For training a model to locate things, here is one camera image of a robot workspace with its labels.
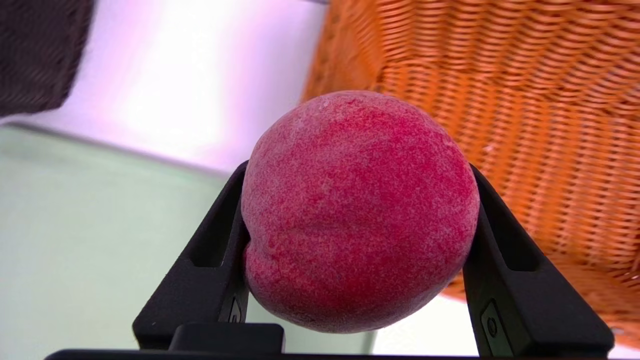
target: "woven wicker texture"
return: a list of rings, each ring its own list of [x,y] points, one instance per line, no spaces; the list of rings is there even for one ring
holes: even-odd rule
[[[640,347],[640,1],[332,1],[304,98],[347,89],[434,116]]]
[[[0,0],[0,117],[62,105],[92,10],[92,0]]]

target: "wicker basket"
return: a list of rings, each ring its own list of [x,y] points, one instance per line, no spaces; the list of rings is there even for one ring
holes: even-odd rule
[[[640,347],[640,1],[332,1],[304,98],[347,89],[432,114]]]

